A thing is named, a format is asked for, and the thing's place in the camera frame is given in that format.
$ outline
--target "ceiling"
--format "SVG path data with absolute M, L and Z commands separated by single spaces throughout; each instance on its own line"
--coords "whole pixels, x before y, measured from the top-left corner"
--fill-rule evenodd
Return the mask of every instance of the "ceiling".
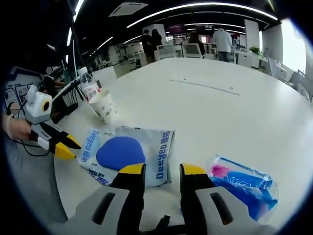
M 114 9 L 125 1 L 127 0 L 84 1 L 74 23 L 80 51 L 81 53 L 87 52 L 83 58 L 88 58 L 108 38 L 113 36 L 112 40 L 107 42 L 99 51 L 107 46 L 120 44 L 140 35 L 143 27 L 153 23 L 164 24 L 165 28 L 182 23 L 224 23 L 244 26 L 244 19 L 250 19 L 258 22 L 260 29 L 279 24 L 279 21 L 246 9 L 210 5 L 164 12 L 127 28 L 129 24 L 155 12 L 184 4 L 208 1 L 129 0 L 146 3 L 148 6 L 132 15 L 108 17 Z M 11 59 L 13 63 L 29 68 L 35 68 L 38 64 L 42 67 L 47 67 L 47 64 L 53 65 L 56 61 L 60 61 L 61 55 L 71 53 L 71 47 L 67 47 L 67 35 L 72 19 L 71 10 L 74 11 L 78 0 L 33 0 L 30 1 L 31 3 L 26 2 L 19 5 L 20 11 L 15 6 L 12 8 L 12 14 L 18 13 L 21 21 L 18 25 L 14 25 L 9 32 L 11 37 L 11 41 L 8 43 L 11 46 L 9 48 L 14 51 Z M 268 0 L 223 0 L 223 2 L 250 6 L 277 16 L 279 19 L 285 17 L 281 13 L 276 14 L 268 4 Z M 241 31 L 240 28 L 234 27 L 227 27 L 227 29 Z M 49 50 L 46 44 L 54 46 L 58 54 Z

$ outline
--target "white table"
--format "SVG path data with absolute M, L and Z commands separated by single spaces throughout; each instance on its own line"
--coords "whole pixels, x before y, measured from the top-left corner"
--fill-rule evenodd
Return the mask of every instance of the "white table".
M 220 90 L 170 81 L 208 81 Z M 168 58 L 111 83 L 125 125 L 176 129 L 173 182 L 146 189 L 141 230 L 155 228 L 166 214 L 183 223 L 179 210 L 179 164 L 205 167 L 216 154 L 270 174 L 280 200 L 269 224 L 280 228 L 300 206 L 313 176 L 313 113 L 291 87 L 261 72 L 213 60 Z M 83 142 L 100 122 L 83 103 L 60 126 Z M 55 175 L 68 215 L 101 187 L 76 161 L 55 158 Z

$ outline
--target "white pillar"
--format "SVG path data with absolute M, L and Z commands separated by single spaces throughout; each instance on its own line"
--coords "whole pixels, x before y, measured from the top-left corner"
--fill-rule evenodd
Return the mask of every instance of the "white pillar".
M 156 29 L 158 31 L 158 33 L 161 35 L 161 37 L 162 37 L 162 43 L 166 42 L 166 34 L 165 34 L 165 29 L 164 29 L 164 25 L 163 24 L 155 23 L 155 24 L 146 26 L 146 27 L 142 28 L 142 32 L 145 29 L 149 30 L 149 34 L 150 35 L 151 35 L 152 30 Z
M 259 25 L 255 21 L 245 20 L 246 27 L 246 50 L 250 51 L 250 47 L 259 47 L 260 39 L 259 39 Z

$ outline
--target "blue cloth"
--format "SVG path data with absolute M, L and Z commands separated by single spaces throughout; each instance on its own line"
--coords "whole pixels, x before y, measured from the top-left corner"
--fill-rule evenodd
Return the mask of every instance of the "blue cloth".
M 101 166 L 114 170 L 146 162 L 140 143 L 132 137 L 114 137 L 108 140 L 99 148 L 96 159 Z

